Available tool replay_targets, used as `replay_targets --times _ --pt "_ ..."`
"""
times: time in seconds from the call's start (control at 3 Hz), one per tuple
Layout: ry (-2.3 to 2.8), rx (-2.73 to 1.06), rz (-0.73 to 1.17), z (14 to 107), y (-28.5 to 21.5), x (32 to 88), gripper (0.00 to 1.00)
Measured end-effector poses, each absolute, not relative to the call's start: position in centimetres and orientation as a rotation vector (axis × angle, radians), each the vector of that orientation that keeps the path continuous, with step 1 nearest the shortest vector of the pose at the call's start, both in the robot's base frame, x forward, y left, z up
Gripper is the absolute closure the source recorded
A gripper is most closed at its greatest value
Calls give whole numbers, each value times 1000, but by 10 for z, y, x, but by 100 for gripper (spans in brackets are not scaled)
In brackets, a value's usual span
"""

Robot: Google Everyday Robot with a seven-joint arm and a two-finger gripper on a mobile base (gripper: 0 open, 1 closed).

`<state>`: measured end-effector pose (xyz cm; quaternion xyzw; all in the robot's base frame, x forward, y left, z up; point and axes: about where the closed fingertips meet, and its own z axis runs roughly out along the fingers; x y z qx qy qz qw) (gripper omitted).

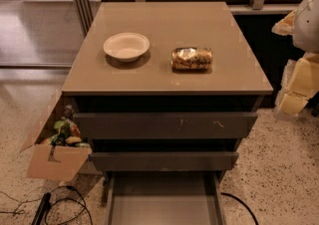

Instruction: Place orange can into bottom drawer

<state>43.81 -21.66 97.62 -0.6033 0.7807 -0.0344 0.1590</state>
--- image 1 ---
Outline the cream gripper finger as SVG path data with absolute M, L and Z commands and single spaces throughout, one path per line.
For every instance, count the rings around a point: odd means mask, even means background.
M 287 62 L 275 107 L 280 113 L 297 116 L 318 92 L 319 54 L 305 53 L 297 61 Z
M 275 23 L 272 27 L 271 31 L 274 34 L 280 36 L 287 36 L 293 34 L 294 20 L 295 20 L 296 11 L 293 10 L 289 14 L 287 14 L 283 19 L 279 22 Z

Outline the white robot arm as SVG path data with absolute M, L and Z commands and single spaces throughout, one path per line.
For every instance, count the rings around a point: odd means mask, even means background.
M 319 0 L 303 0 L 272 32 L 290 35 L 293 45 L 305 52 L 297 62 L 287 63 L 275 102 L 280 113 L 298 115 L 319 92 Z

